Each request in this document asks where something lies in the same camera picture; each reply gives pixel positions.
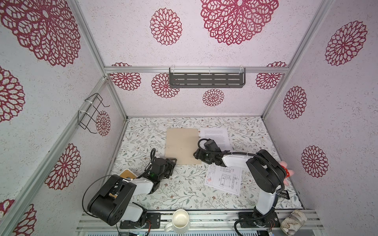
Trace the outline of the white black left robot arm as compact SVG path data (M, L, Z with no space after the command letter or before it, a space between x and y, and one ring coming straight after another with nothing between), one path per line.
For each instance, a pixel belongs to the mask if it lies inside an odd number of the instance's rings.
M88 206L83 208L84 212L110 226L126 222L135 228L151 227L147 209L133 203L132 197L154 193L162 180L172 176L176 163L176 158L154 157L145 172L136 178L109 175Z

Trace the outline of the white technical drawing sheet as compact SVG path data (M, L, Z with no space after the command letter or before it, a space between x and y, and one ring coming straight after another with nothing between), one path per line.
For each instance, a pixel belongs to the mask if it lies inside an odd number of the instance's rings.
M236 196L241 191L242 169L209 165L204 185Z

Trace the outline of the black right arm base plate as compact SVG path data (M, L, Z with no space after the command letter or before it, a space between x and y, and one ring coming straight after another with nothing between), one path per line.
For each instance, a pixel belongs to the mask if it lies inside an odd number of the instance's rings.
M275 211L266 215L254 211L240 212L238 217L242 228L279 228L281 226Z

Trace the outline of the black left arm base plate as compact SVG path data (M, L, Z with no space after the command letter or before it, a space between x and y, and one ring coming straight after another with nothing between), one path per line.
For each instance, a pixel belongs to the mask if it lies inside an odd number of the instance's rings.
M161 222L161 213L146 212L136 222L122 220L120 229L159 229Z

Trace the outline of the beige manila folder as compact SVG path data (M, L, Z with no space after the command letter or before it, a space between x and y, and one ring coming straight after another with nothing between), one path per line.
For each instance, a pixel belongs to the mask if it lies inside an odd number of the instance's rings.
M168 128L165 157L176 158L177 165L199 165L201 160L194 157L198 141L199 130L196 128Z

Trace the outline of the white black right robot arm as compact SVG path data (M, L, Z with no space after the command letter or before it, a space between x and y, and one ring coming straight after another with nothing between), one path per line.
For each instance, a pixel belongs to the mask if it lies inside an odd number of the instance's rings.
M281 165L267 150L256 153L240 151L222 151L212 139L200 139L194 158L207 164L222 167L238 167L249 170L260 188L255 212L258 216L269 214L274 210L280 197L289 198L284 181L289 171Z

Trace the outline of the white printed text sheet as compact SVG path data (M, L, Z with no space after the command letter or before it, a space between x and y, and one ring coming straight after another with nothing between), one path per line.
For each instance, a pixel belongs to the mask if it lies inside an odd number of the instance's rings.
M212 139L221 150L233 151L229 140L227 129L224 127L201 128L199 130L201 139Z

